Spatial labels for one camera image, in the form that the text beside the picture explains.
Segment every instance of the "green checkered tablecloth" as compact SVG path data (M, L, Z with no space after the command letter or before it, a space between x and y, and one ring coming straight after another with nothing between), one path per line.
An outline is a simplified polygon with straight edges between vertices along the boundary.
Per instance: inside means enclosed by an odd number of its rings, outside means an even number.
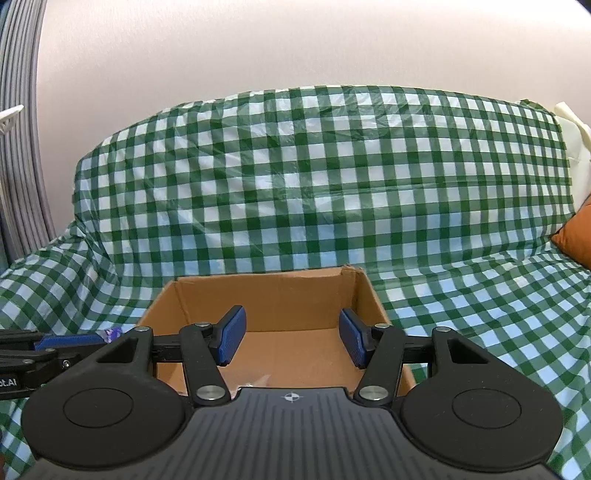
M550 465L590 478L591 274L548 241L573 205L538 105L350 86L188 103L83 158L73 201L0 277L2 327L131 328L176 276L361 265L395 325L453 327L546 385L566 425ZM22 405L0 406L9 479L33 462Z

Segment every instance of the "white wall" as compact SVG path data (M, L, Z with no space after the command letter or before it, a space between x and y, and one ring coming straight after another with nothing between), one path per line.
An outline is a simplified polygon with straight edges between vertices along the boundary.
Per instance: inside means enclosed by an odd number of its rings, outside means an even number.
M576 0L48 0L37 72L56 230L74 167L162 108L245 90L403 85L566 101L591 123L591 15Z

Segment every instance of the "ribbed plastic surface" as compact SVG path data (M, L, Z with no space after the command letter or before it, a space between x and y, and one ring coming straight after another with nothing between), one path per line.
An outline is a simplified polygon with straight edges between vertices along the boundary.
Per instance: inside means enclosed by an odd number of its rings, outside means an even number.
M244 388L228 405L197 410L176 441L143 463L111 472L73 472L42 461L22 478L557 479L542 465L501 474L465 472L444 465L416 449L388 411L358 406L340 388Z

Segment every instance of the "round black mount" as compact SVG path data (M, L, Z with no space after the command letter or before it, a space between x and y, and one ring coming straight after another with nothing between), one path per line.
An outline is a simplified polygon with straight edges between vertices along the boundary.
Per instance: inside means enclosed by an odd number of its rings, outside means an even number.
M562 431L550 392L493 363L438 371L407 394L401 420L429 455L481 472L545 462Z
M105 469L149 456L179 431L184 407L165 383L124 369L58 378L31 396L22 428L37 457Z

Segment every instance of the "blue gripper pad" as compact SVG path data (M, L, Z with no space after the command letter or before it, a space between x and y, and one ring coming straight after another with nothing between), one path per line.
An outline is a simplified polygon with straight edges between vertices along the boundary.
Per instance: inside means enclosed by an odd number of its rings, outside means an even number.
M233 306L215 328L218 330L217 345L213 356L221 367L230 363L246 333L246 311L240 305Z
M360 326L350 317L350 313L343 309L339 315L339 335L343 345L349 352L353 364L357 368L366 368L368 354L363 348L363 338Z
M45 350L46 348L62 348L67 346L96 345L106 343L97 333L82 333L80 335L50 335L46 336L41 342L35 344L35 350Z

